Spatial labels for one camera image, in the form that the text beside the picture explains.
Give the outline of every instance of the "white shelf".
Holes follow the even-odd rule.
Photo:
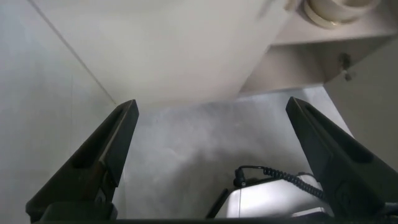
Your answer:
[[[382,2],[352,24],[328,30],[315,25],[303,11],[302,5],[276,37],[273,45],[326,42],[333,40],[380,37],[397,33],[397,24],[387,4]]]
[[[263,56],[240,93],[251,95],[322,85],[324,82],[325,76],[312,46],[274,46]]]

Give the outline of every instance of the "white device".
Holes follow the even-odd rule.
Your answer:
[[[322,189],[311,175],[304,174],[298,178]],[[313,212],[333,216],[326,202],[280,179],[233,191],[215,218],[296,217]]]

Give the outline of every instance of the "cabinet door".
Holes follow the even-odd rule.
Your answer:
[[[353,136],[398,170],[398,39],[325,84]]]
[[[117,103],[238,94],[297,0],[32,0]]]

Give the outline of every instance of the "gray countertop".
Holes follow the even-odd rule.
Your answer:
[[[285,112],[291,96],[311,103],[348,132],[322,86],[141,113],[124,167],[122,213],[203,218],[221,191],[233,186],[234,170],[241,165],[311,172]]]

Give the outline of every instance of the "coiled cable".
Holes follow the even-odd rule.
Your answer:
[[[288,174],[286,172],[282,172],[280,170],[275,170],[270,167],[263,167],[263,166],[240,166],[238,169],[235,170],[235,179],[234,185],[236,187],[245,187],[246,186],[246,179],[243,174],[243,169],[262,169],[264,175],[271,176],[276,179],[283,179],[292,184],[296,187],[300,188],[301,190],[316,196],[317,198],[325,201],[325,194],[322,190],[307,184],[302,179],[298,178],[295,175]]]

